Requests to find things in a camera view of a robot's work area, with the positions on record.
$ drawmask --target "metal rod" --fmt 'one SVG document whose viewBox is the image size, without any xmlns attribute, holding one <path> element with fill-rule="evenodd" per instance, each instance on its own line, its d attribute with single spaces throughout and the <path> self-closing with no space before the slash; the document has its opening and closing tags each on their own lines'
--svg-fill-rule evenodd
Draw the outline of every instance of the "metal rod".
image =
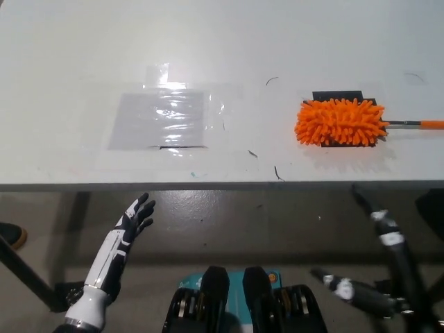
<svg viewBox="0 0 444 333">
<path fill-rule="evenodd" d="M 64 312 L 68 306 L 55 291 L 28 266 L 0 236 L 0 261 L 9 268 L 52 312 Z"/>
<path fill-rule="evenodd" d="M 420 121 L 412 121 L 412 120 L 384 120 L 388 123 L 390 123 L 391 125 L 406 125 L 406 126 L 421 126 L 421 122 Z"/>
</svg>

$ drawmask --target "black robotic finger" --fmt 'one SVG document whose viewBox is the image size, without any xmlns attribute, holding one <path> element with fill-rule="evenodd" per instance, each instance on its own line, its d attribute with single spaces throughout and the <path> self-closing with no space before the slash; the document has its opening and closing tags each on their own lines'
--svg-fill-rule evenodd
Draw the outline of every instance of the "black robotic finger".
<svg viewBox="0 0 444 333">
<path fill-rule="evenodd" d="M 140 211 L 137 213 L 138 221 L 143 221 L 147 217 L 151 216 L 154 213 L 154 206 L 155 206 L 154 200 L 150 201 L 145 206 L 143 206 L 143 208 L 141 208 Z"/>
<path fill-rule="evenodd" d="M 139 210 L 140 206 L 142 206 L 149 198 L 149 194 L 148 193 L 143 193 L 138 199 L 137 199 L 137 203 L 134 206 L 134 211 L 137 212 L 137 210 Z"/>
<path fill-rule="evenodd" d="M 379 318 L 395 314 L 395 300 L 363 282 L 332 275 L 321 268 L 313 268 L 311 274 L 321 281 L 335 296 L 368 314 Z"/>
</svg>

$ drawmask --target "clear plastic sheet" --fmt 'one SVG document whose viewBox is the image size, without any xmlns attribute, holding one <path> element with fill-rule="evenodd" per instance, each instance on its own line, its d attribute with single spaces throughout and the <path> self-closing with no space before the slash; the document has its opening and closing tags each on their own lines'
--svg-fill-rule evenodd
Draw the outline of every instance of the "clear plastic sheet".
<svg viewBox="0 0 444 333">
<path fill-rule="evenodd" d="M 204 146 L 205 94 L 192 89 L 148 89 L 121 98 L 110 148 Z"/>
<path fill-rule="evenodd" d="M 169 82 L 168 68 L 168 64 L 149 67 L 145 83 L 121 95 L 109 149 L 207 148 L 223 144 L 223 115 L 228 110 L 217 89 Z"/>
</svg>

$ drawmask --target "robotic arm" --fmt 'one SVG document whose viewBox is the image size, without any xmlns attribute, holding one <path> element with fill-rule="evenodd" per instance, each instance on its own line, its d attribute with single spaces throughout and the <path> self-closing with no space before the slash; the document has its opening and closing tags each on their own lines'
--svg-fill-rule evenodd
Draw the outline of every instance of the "robotic arm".
<svg viewBox="0 0 444 333">
<path fill-rule="evenodd" d="M 132 203 L 108 233 L 89 270 L 82 297 L 68 309 L 65 324 L 54 333 L 102 332 L 106 307 L 119 295 L 120 279 L 133 242 L 153 223 L 148 217 L 153 213 L 155 201 L 145 204 L 147 200 L 145 193 Z"/>
</svg>

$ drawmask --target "gray concrete floor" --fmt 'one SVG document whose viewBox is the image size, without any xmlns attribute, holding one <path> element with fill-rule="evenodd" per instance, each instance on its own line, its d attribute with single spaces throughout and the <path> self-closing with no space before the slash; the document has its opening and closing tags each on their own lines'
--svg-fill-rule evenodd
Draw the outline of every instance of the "gray concrete floor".
<svg viewBox="0 0 444 333">
<path fill-rule="evenodd" d="M 444 271 L 444 244 L 416 212 L 419 191 L 374 192 L 422 262 L 428 284 Z M 24 226 L 19 254 L 49 283 L 85 279 L 109 229 L 139 192 L 0 195 L 0 221 Z M 155 223 L 133 247 L 105 332 L 160 332 L 176 285 L 210 264 L 278 268 L 285 284 L 312 288 L 330 332 L 374 332 L 368 318 L 309 275 L 322 265 L 364 282 L 386 278 L 370 223 L 346 191 L 153 191 Z M 51 314 L 0 266 L 0 332 L 52 332 Z M 436 311 L 444 316 L 442 302 Z M 400 330 L 400 319 L 389 327 Z"/>
</svg>

